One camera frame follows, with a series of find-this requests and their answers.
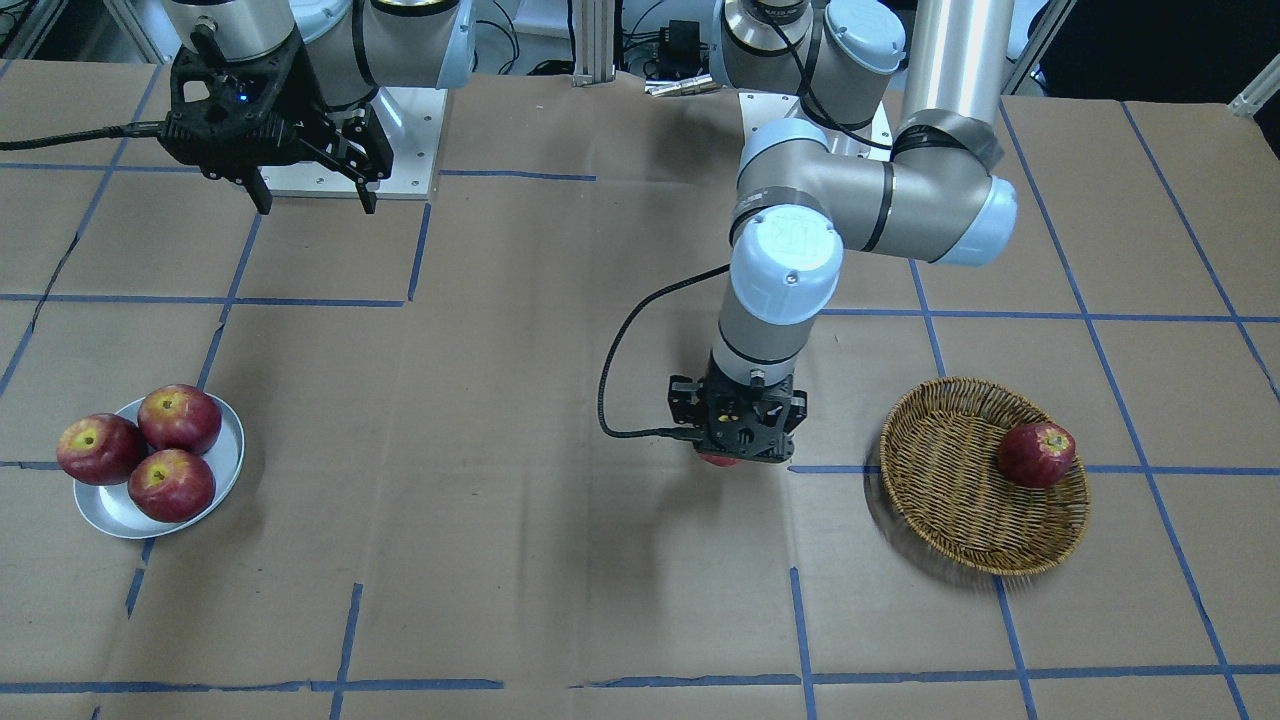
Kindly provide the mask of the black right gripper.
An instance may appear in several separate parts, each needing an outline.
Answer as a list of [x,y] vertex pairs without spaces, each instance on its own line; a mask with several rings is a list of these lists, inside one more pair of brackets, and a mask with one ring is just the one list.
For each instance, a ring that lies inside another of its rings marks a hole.
[[335,123],[298,29],[276,49],[234,61],[207,26],[179,51],[170,74],[172,108],[157,141],[179,163],[228,179],[259,215],[273,208],[262,167],[315,161],[352,181],[364,213],[376,211],[376,187],[390,176],[393,150],[372,108]]

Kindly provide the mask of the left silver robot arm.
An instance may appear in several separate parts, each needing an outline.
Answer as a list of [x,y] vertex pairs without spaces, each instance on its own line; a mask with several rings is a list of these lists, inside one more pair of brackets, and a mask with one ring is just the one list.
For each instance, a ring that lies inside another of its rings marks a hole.
[[806,415],[794,386],[846,252],[982,266],[1009,242],[1014,187],[995,135],[1010,1],[718,1],[709,68],[796,109],[745,140],[728,277],[700,380],[676,375],[655,436],[782,462]]

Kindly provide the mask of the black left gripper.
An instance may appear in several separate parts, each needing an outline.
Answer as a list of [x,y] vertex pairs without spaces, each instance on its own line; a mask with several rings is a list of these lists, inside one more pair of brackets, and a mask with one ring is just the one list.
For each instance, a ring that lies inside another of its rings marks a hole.
[[699,380],[672,375],[667,404],[676,439],[696,452],[735,461],[786,462],[795,451],[794,432],[808,416],[806,392],[785,377],[767,386],[755,378],[740,384],[721,372]]

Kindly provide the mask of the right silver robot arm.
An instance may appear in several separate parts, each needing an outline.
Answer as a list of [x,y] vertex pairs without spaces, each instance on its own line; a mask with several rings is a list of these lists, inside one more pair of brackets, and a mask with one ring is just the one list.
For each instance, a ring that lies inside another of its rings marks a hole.
[[180,37],[157,140],[179,163],[278,196],[425,200],[471,1],[169,1]]

